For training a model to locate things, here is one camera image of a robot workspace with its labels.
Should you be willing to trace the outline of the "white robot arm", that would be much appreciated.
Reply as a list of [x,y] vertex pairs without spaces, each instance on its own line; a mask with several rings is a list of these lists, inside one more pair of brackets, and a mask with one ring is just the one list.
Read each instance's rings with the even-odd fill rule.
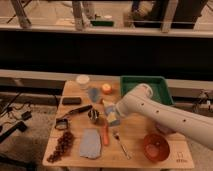
[[145,83],[136,85],[116,103],[104,100],[120,117],[138,113],[213,150],[213,119],[152,100],[153,90]]

